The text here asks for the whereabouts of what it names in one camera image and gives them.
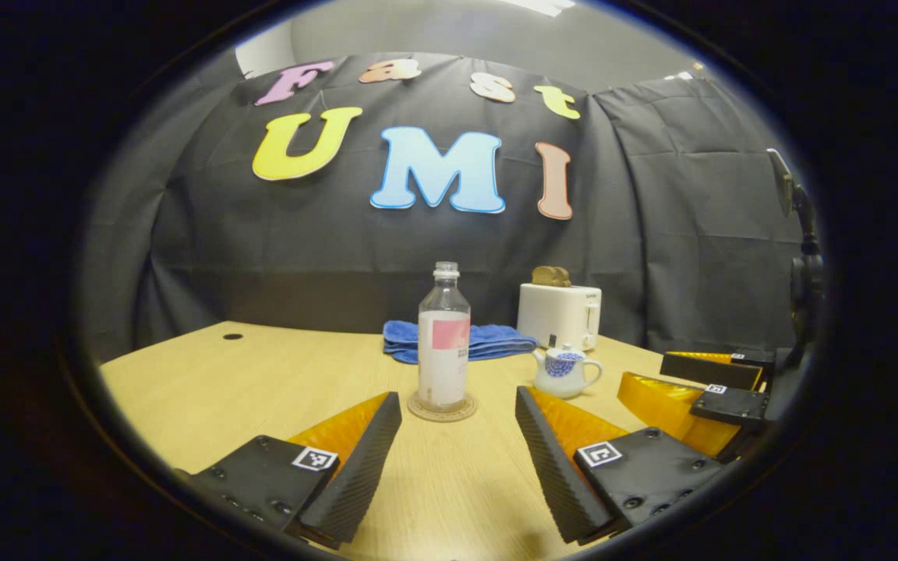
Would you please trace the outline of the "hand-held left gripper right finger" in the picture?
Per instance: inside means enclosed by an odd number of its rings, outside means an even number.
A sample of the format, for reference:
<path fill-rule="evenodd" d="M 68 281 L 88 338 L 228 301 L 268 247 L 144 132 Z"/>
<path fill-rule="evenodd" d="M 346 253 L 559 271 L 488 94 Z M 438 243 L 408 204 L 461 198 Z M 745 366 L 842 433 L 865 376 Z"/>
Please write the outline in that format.
<path fill-rule="evenodd" d="M 724 468 L 662 429 L 626 431 L 530 386 L 517 388 L 514 417 L 566 543 L 637 527 Z"/>

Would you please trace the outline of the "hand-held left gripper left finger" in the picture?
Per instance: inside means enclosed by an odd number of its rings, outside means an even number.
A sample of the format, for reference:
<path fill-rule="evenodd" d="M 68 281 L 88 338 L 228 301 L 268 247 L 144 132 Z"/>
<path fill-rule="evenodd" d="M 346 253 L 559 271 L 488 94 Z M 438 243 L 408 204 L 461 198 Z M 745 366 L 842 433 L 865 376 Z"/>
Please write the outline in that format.
<path fill-rule="evenodd" d="M 209 467 L 177 475 L 260 532 L 338 549 L 359 529 L 400 425 L 399 395 L 381 392 L 296 436 L 254 436 Z"/>

